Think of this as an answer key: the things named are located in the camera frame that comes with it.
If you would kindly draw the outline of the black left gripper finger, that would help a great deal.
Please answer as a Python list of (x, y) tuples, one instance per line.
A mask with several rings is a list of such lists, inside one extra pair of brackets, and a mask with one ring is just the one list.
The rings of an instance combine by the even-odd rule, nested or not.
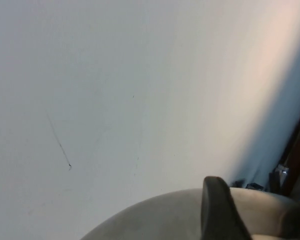
[(250, 240), (251, 238), (227, 183), (217, 176), (205, 177), (201, 201), (201, 239)]

